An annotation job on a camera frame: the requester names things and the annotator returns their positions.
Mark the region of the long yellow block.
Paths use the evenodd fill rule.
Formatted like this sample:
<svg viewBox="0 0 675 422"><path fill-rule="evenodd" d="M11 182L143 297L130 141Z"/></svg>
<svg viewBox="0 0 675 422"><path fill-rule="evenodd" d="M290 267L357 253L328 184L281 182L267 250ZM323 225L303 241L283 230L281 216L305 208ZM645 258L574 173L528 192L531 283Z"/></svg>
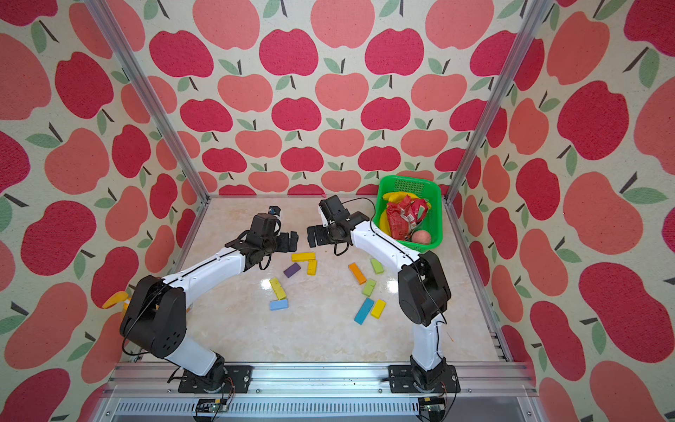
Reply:
<svg viewBox="0 0 675 422"><path fill-rule="evenodd" d="M316 259L316 254L313 252L294 253L292 255L293 262L307 262Z"/></svg>

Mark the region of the purple block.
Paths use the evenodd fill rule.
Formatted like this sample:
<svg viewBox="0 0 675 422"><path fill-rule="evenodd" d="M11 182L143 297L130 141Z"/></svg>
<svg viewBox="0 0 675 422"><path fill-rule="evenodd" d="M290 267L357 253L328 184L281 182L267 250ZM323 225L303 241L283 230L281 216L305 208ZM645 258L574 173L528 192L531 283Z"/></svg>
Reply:
<svg viewBox="0 0 675 422"><path fill-rule="evenodd" d="M302 270L302 267L300 266L299 263L295 262L295 263L293 263L290 267L288 267L287 269L285 269L285 270L283 271L283 274L284 274L288 279L290 279L290 278L293 277L295 274L297 274L298 272L300 272L300 270Z"/></svg>

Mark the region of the short yellow block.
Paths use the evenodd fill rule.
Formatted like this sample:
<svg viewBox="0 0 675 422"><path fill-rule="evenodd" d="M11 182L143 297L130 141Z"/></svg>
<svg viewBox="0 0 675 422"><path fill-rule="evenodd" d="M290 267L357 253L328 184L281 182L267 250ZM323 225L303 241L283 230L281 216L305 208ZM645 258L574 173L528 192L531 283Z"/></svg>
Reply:
<svg viewBox="0 0 675 422"><path fill-rule="evenodd" d="M308 270L307 274L310 276L315 276L316 275L316 270L317 270L317 264L318 262L316 260L311 260L308 264Z"/></svg>

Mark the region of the yellow-green long block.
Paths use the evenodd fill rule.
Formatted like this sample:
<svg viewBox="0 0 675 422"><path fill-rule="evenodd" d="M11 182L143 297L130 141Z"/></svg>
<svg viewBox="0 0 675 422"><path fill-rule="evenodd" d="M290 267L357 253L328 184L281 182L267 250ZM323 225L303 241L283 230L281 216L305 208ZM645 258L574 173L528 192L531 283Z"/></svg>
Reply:
<svg viewBox="0 0 675 422"><path fill-rule="evenodd" d="M278 301L286 300L287 293L277 278L270 279L270 285Z"/></svg>

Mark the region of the light blue block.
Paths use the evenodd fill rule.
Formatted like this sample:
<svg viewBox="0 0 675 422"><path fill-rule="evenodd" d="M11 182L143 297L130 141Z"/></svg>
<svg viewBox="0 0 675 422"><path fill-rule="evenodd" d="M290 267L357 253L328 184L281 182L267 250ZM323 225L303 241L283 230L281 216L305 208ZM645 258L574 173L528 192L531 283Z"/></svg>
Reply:
<svg viewBox="0 0 675 422"><path fill-rule="evenodd" d="M270 311L282 311L289 307L288 299L275 300L270 302Z"/></svg>

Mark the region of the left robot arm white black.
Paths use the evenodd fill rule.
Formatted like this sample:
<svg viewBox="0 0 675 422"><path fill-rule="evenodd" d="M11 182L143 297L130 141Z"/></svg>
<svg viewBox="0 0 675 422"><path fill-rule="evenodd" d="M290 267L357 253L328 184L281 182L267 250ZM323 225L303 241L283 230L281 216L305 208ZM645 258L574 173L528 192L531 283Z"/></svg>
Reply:
<svg viewBox="0 0 675 422"><path fill-rule="evenodd" d="M209 390L219 388L226 379L223 357L187 335L186 311L221 283L254 267L267 269L274 253L297 251L298 235L281 231L280 215L272 206L215 255L175 274L142 278L121 322L123 339L181 367Z"/></svg>

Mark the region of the orange block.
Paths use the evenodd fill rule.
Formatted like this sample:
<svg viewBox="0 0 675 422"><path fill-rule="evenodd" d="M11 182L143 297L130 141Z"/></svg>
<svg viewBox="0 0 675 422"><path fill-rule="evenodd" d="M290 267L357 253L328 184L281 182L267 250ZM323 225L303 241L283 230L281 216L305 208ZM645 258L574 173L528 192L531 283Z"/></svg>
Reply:
<svg viewBox="0 0 675 422"><path fill-rule="evenodd" d="M348 268L360 285L367 282L367 278L356 263L351 263Z"/></svg>

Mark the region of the green block upper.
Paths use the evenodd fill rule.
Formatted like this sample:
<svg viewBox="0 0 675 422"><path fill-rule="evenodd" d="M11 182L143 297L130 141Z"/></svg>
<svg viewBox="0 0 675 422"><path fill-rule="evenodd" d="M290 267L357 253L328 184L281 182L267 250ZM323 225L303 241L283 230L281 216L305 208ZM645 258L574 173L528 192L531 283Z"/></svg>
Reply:
<svg viewBox="0 0 675 422"><path fill-rule="evenodd" d="M376 274L383 274L384 273L384 267L382 263L380 263L378 260L375 258L371 258L370 260L372 268Z"/></svg>

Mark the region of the green block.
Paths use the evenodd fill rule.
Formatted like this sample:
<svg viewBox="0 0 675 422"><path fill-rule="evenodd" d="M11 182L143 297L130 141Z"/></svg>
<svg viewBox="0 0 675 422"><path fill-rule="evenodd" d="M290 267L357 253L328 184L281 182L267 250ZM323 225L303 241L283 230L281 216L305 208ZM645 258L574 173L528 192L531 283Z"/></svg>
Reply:
<svg viewBox="0 0 675 422"><path fill-rule="evenodd" d="M366 283L364 284L362 294L365 295L366 297L371 297L371 295L374 293L375 287L376 287L376 281L372 280L372 279L368 279L366 281Z"/></svg>
<svg viewBox="0 0 675 422"><path fill-rule="evenodd" d="M380 263L378 260L375 258L371 258L370 260L372 268L376 274L383 274L384 273L384 267L382 263Z"/></svg>

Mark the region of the green block lower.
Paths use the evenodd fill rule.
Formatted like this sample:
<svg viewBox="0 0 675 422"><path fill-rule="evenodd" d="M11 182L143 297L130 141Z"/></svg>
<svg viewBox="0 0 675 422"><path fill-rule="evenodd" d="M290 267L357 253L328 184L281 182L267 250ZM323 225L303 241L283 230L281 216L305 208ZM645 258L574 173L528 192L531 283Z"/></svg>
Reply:
<svg viewBox="0 0 675 422"><path fill-rule="evenodd" d="M371 297L371 295L374 293L375 287L376 287L376 281L372 280L372 279L368 279L366 281L366 283L364 284L362 294L365 295L366 297Z"/></svg>

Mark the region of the yellow block right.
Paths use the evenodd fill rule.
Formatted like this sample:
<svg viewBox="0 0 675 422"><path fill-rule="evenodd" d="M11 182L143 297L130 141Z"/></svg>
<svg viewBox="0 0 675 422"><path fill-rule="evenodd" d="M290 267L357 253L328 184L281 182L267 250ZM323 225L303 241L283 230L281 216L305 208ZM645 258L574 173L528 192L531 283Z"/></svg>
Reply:
<svg viewBox="0 0 675 422"><path fill-rule="evenodd" d="M374 306L371 309L370 315L373 318L380 319L381 315L383 314L383 311L386 308L387 303L381 299L378 299L375 303Z"/></svg>

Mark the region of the peach fruit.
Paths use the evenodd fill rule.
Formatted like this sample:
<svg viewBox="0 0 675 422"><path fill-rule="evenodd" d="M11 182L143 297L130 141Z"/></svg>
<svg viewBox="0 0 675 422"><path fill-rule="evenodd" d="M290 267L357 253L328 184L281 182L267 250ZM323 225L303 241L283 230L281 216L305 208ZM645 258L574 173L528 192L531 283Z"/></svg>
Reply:
<svg viewBox="0 0 675 422"><path fill-rule="evenodd" d="M427 230L415 230L411 234L411 242L415 244L430 244L432 242L432 236Z"/></svg>

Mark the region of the orange soap bottle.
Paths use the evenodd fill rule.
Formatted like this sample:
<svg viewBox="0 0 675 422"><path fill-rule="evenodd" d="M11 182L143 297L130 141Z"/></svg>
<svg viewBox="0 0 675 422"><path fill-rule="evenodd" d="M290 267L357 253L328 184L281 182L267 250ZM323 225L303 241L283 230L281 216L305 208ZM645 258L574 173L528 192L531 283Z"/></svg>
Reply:
<svg viewBox="0 0 675 422"><path fill-rule="evenodd" d="M116 305L120 304L122 309L126 311L130 304L130 295L126 291L119 291L113 294L107 301L103 304L103 309L110 309Z"/></svg>

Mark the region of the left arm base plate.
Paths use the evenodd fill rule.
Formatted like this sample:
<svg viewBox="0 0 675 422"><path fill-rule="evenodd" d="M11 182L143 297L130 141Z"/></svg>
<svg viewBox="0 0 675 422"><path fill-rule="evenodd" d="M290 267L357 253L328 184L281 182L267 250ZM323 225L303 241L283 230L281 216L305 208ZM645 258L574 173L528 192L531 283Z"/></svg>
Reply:
<svg viewBox="0 0 675 422"><path fill-rule="evenodd" d="M178 392L182 394L246 394L251 384L253 366L225 365L210 370L205 376L197 376L185 370Z"/></svg>

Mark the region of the aluminium front rail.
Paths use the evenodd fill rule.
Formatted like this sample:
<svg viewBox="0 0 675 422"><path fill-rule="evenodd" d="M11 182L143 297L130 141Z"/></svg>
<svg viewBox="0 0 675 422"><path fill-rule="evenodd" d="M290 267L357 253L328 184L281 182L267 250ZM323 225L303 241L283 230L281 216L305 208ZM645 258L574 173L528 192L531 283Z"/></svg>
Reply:
<svg viewBox="0 0 675 422"><path fill-rule="evenodd" d="M459 362L431 393L400 363L237 363L234 394L186 392L170 364L121 364L93 421L545 421L523 364Z"/></svg>

